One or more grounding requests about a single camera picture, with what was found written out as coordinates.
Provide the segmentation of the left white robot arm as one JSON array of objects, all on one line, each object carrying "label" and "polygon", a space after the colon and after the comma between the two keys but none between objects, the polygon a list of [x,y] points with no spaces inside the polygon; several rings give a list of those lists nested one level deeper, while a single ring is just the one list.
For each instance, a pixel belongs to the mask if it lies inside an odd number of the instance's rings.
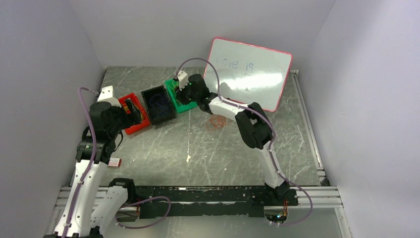
[{"label": "left white robot arm", "polygon": [[94,207],[100,181],[111,155],[118,145],[115,140],[124,129],[142,122],[140,110],[127,99],[125,105],[101,101],[87,112],[88,127],[77,146],[74,180],[64,212],[49,236],[51,238],[102,238],[118,209],[137,200],[134,181],[115,178],[97,207]]}]

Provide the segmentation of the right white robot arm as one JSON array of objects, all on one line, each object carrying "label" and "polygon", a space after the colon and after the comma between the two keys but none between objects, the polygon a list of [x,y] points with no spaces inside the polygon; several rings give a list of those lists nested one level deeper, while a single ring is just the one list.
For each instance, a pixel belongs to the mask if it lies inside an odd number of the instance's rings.
[{"label": "right white robot arm", "polygon": [[200,74],[188,76],[181,71],[173,81],[178,83],[175,93],[181,104],[194,102],[203,112],[236,122],[243,142],[249,148],[260,152],[260,165],[268,190],[268,201],[272,205],[280,205],[286,199],[290,183],[276,158],[273,149],[275,131],[261,106],[256,102],[249,105],[236,103],[210,92]]}]

